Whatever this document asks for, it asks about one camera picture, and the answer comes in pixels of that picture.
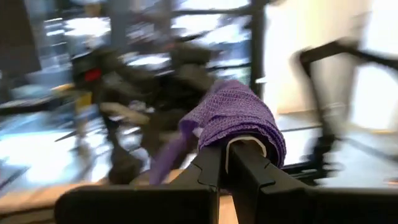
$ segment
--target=exercise bike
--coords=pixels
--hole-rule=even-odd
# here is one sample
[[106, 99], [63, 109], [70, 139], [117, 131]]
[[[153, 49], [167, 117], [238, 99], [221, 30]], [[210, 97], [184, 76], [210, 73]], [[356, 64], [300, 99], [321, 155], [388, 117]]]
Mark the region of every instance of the exercise bike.
[[[112, 184], [130, 183], [142, 168], [142, 161], [132, 157], [120, 145], [120, 122], [112, 120], [112, 116], [123, 116], [140, 127], [141, 146], [155, 157], [167, 141], [161, 139], [162, 133], [176, 131], [178, 121], [196, 107], [212, 86], [215, 79], [205, 68], [211, 50], [187, 43], [200, 36], [175, 41], [170, 50], [170, 71], [163, 74], [127, 66], [105, 46], [72, 59], [75, 89], [92, 93], [92, 102], [99, 108], [108, 132], [107, 140], [113, 147], [112, 168], [108, 174]], [[128, 106], [132, 101], [143, 102], [147, 108], [152, 108], [152, 112], [131, 111]], [[181, 166], [184, 160], [185, 156], [182, 156], [174, 167]]]

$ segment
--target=wooden floor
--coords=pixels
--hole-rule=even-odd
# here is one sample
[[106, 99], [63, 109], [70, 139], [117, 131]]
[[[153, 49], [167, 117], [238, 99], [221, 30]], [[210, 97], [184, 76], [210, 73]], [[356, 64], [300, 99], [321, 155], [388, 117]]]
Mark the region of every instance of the wooden floor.
[[[0, 196], [13, 191], [38, 189], [47, 186], [70, 184], [82, 181], [96, 182], [102, 179], [109, 169], [109, 146], [102, 134], [92, 134], [88, 137], [90, 150], [79, 155], [71, 150], [75, 139], [70, 138], [60, 142], [63, 132], [47, 132], [37, 134], [12, 135], [0, 141]], [[287, 131], [284, 137], [287, 143], [286, 164], [302, 160], [302, 156], [310, 149], [313, 139], [319, 134], [319, 129], [303, 129]], [[356, 142], [391, 155], [398, 155], [395, 141], [373, 140], [369, 136], [351, 133]], [[138, 141], [131, 137], [132, 144]], [[136, 151], [138, 155], [146, 156], [144, 150]], [[340, 142], [330, 155], [332, 161], [341, 163], [341, 172], [335, 177], [322, 180], [327, 187], [394, 187], [387, 184], [390, 178], [398, 177], [398, 166], [394, 160], [375, 156], [352, 142]]]

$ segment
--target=black metal frame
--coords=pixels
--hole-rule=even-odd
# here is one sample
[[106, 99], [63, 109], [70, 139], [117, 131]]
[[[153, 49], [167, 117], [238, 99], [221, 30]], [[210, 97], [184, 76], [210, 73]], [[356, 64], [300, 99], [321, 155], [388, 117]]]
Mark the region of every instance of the black metal frame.
[[348, 43], [343, 42], [342, 40], [337, 40], [314, 49], [302, 50], [297, 54], [297, 60], [299, 64], [301, 64], [303, 72], [309, 80], [310, 91], [313, 96], [313, 102], [317, 111], [318, 121], [321, 124], [320, 127], [322, 129], [322, 135], [315, 143], [315, 147], [313, 147], [312, 153], [308, 157], [309, 160], [307, 162], [293, 164], [286, 167], [286, 170], [289, 173], [295, 173], [296, 175], [294, 176], [297, 177], [298, 175], [300, 178], [303, 178], [303, 181], [305, 182], [311, 182], [311, 179], [315, 180], [328, 177], [329, 172], [335, 171], [333, 169], [326, 169], [326, 165], [330, 165], [330, 163], [325, 162], [325, 156], [333, 149], [333, 144], [335, 141], [349, 140], [336, 136], [333, 125], [327, 120], [327, 111], [323, 109], [325, 105], [325, 99], [323, 99], [323, 94], [321, 91], [322, 88], [320, 88], [316, 83], [312, 70], [313, 62], [343, 53], [355, 56], [363, 62], [378, 63], [398, 71], [397, 59], [385, 58], [380, 55], [374, 55], [369, 52], [358, 50], [358, 45], [356, 42]]
[[220, 189], [239, 223], [396, 223], [396, 190], [318, 189], [276, 168], [252, 141], [205, 148], [168, 185], [79, 187], [55, 206], [58, 224], [218, 223]]

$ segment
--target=black plastic part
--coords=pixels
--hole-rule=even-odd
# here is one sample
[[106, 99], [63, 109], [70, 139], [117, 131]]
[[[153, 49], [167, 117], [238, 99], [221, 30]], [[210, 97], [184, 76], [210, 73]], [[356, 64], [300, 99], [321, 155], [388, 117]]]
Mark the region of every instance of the black plastic part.
[[396, 190], [310, 187], [247, 146], [232, 144], [229, 155], [229, 190], [239, 223], [398, 222]]
[[262, 86], [257, 83], [259, 78], [264, 77], [264, 31], [266, 29], [265, 4], [263, 0], [251, 0], [249, 12], [251, 14], [250, 30], [250, 88], [261, 97]]
[[57, 224], [218, 223], [221, 151], [204, 149], [167, 185], [79, 187], [58, 199]]

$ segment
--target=gym equipment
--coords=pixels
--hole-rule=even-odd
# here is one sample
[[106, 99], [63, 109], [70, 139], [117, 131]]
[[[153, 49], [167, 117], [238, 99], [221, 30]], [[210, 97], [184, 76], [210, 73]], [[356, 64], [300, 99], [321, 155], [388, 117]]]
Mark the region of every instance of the gym equipment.
[[[317, 111], [319, 123], [322, 126], [323, 136], [327, 137], [330, 142], [338, 140], [352, 142], [355, 145], [361, 145], [360, 142], [356, 142], [355, 140], [336, 136], [333, 131], [333, 121], [328, 119], [328, 114], [330, 113], [328, 110], [324, 109], [325, 99], [323, 98], [323, 92], [321, 91], [322, 88], [320, 88], [313, 79], [314, 74], [312, 70], [312, 63], [338, 54], [349, 54], [360, 59], [362, 63], [373, 62], [391, 68], [395, 71], [398, 71], [398, 60], [396, 58], [387, 58], [383, 57], [382, 55], [358, 50], [358, 45], [356, 42], [349, 42], [347, 40], [336, 40], [313, 49], [302, 50], [297, 54], [297, 60], [303, 68], [304, 74], [310, 80], [310, 91], [312, 92], [313, 101], [315, 102], [315, 109]], [[328, 148], [324, 150], [323, 153], [328, 153], [331, 149], [332, 148]], [[367, 149], [371, 150], [372, 154], [375, 156], [396, 162], [396, 158], [391, 158], [381, 152], [373, 151], [369, 147], [367, 147]]]
[[[140, 173], [142, 162], [120, 145], [116, 135], [119, 123], [110, 119], [113, 114], [107, 111], [135, 120], [142, 129], [141, 146], [154, 157], [163, 144], [161, 134], [175, 131], [178, 121], [196, 107], [214, 82], [204, 69], [211, 51], [186, 43], [199, 36], [177, 39], [170, 51], [172, 71], [161, 75], [125, 65], [104, 46], [72, 59], [75, 89], [92, 92], [93, 103], [101, 108], [99, 113], [113, 145], [108, 175], [111, 183], [130, 183]], [[154, 112], [132, 114], [128, 108], [132, 101], [141, 101]]]
[[[263, 28], [263, 25], [259, 24], [258, 26], [257, 25], [252, 26], [251, 24], [252, 23], [253, 24], [258, 24], [258, 22], [261, 22], [263, 20], [263, 18], [264, 18], [263, 6], [265, 4], [277, 4], [277, 2], [283, 2], [283, 1], [253, 1], [252, 5], [239, 7], [237, 9], [231, 9], [231, 10], [199, 10], [199, 11], [197, 11], [197, 10], [188, 10], [188, 11], [185, 11], [185, 10], [182, 10], [182, 11], [181, 10], [174, 10], [174, 9], [172, 9], [172, 7], [171, 8], [168, 7], [169, 4], [171, 4], [170, 1], [152, 2], [152, 3], [155, 3], [155, 4], [146, 4], [144, 2], [141, 2], [141, 4], [143, 4], [142, 7], [144, 7], [144, 5], [145, 5], [145, 7], [146, 7], [145, 9], [140, 9], [138, 11], [133, 10], [134, 12], [127, 13], [126, 15], [123, 14], [123, 13], [120, 13], [120, 12], [123, 11], [120, 8], [120, 6], [121, 6], [120, 4], [117, 4], [117, 6], [116, 5], [114, 6], [113, 4], [115, 2], [114, 3], [109, 2], [109, 4], [104, 4], [103, 1], [96, 1], [96, 2], [101, 2], [102, 3], [102, 7], [101, 8], [105, 9], [104, 11], [107, 11], [108, 14], [111, 16], [111, 21], [110, 21], [111, 27], [112, 27], [111, 35], [113, 37], [115, 37], [115, 38], [116, 37], [119, 38], [119, 40], [116, 41], [116, 42], [113, 41], [114, 39], [112, 39], [112, 41], [111, 41], [111, 44], [113, 45], [113, 48], [115, 50], [119, 51], [119, 50], [121, 50], [121, 48], [122, 49], [128, 49], [127, 45], [125, 45], [124, 47], [120, 47], [120, 46], [124, 45], [124, 42], [126, 41], [125, 37], [124, 37], [124, 35], [126, 35], [126, 31], [127, 31], [127, 33], [130, 33], [130, 31], [131, 31], [130, 30], [131, 27], [128, 27], [128, 28], [125, 27], [127, 29], [121, 29], [121, 27], [126, 26], [125, 21], [120, 21], [120, 19], [122, 19], [122, 17], [124, 17], [125, 20], [128, 20], [129, 22], [132, 22], [133, 24], [137, 24], [140, 33], [145, 31], [144, 29], [141, 29], [142, 28], [141, 25], [142, 24], [147, 24], [149, 26], [154, 26], [155, 30], [157, 32], [159, 32], [160, 35], [162, 36], [162, 38], [156, 38], [157, 44], [152, 44], [152, 45], [150, 45], [150, 47], [145, 47], [144, 43], [137, 42], [136, 44], [134, 44], [135, 47], [133, 48], [133, 51], [141, 52], [139, 49], [144, 49], [146, 52], [147, 51], [152, 52], [152, 50], [155, 50], [155, 52], [160, 51], [160, 52], [167, 52], [168, 53], [169, 50], [168, 50], [167, 47], [165, 47], [165, 45], [168, 46], [167, 44], [169, 42], [173, 42], [173, 40], [174, 40], [174, 34], [170, 31], [170, 29], [171, 29], [170, 20], [175, 18], [175, 17], [178, 17], [178, 16], [194, 15], [194, 14], [199, 14], [199, 15], [200, 14], [224, 14], [223, 15], [223, 19], [222, 19], [223, 22], [221, 22], [222, 23], [221, 26], [225, 26], [225, 25], [233, 23], [233, 21], [236, 20], [236, 18], [238, 18], [239, 16], [247, 16], [247, 17], [251, 16], [250, 23], [248, 23], [245, 26], [245, 29], [248, 29], [248, 30], [251, 30], [251, 31], [254, 30], [254, 33], [252, 31], [251, 37], [253, 38], [253, 42], [255, 42], [254, 43], [255, 45], [250, 46], [250, 48], [252, 48], [252, 49], [261, 49], [262, 45], [258, 44], [258, 43], [261, 43], [263, 41], [263, 34], [264, 33], [261, 30]], [[88, 2], [87, 1], [73, 1], [73, 3], [82, 5], [83, 3], [88, 3]], [[62, 9], [68, 9], [68, 10], [62, 10], [62, 11], [65, 11], [65, 13], [66, 13], [63, 17], [68, 17], [67, 14], [69, 12], [67, 13], [67, 11], [70, 11], [70, 13], [72, 13], [72, 11], [74, 12], [74, 10], [72, 10], [74, 8], [74, 6], [72, 7], [71, 6], [72, 4], [69, 4], [69, 5], [70, 6], [65, 6], [65, 7], [62, 6], [61, 7]], [[78, 8], [78, 7], [80, 7], [80, 12], [76, 11], [76, 13], [77, 14], [79, 14], [79, 13], [82, 14], [83, 13], [83, 7], [82, 6], [76, 6], [75, 8]], [[119, 11], [118, 12], [119, 12], [120, 16], [118, 17], [118, 19], [112, 19], [112, 14], [110, 12], [112, 11], [113, 8], [116, 9], [117, 7], [119, 7], [119, 9], [118, 9]], [[234, 45], [234, 47], [237, 47], [237, 48], [246, 47], [246, 45], [249, 42], [250, 41], [245, 41], [243, 46], [235, 46]], [[226, 45], [225, 46], [224, 45], [223, 46], [219, 46], [219, 47], [222, 48], [222, 49], [224, 49], [224, 48], [229, 48], [230, 49], [231, 48], [231, 46], [226, 46]], [[256, 80], [257, 78], [261, 78], [262, 77], [262, 73], [263, 73], [263, 69], [262, 69], [262, 62], [263, 62], [262, 53], [260, 51], [258, 51], [258, 50], [252, 50], [251, 53], [252, 53], [252, 58], [253, 58], [252, 60], [254, 61], [254, 63], [242, 63], [240, 65], [232, 65], [232, 66], [227, 65], [227, 66], [223, 66], [223, 67], [217, 67], [215, 69], [210, 68], [209, 70], [226, 70], [226, 69], [232, 69], [232, 68], [248, 68], [248, 67], [252, 67], [252, 69], [251, 69], [252, 74], [255, 74], [256, 76], [259, 76], [259, 77], [255, 77], [254, 75], [252, 75], [253, 80]], [[258, 86], [258, 85], [259, 84], [255, 83], [255, 82], [251, 82], [250, 83], [250, 86], [252, 88], [254, 86]]]
[[239, 223], [396, 223], [398, 220], [396, 190], [309, 187], [273, 166], [261, 156], [258, 147], [252, 141], [239, 141], [232, 144], [229, 152], [222, 147], [203, 149], [167, 185], [76, 188], [58, 199], [55, 221], [58, 224], [218, 223], [220, 188], [231, 192]]

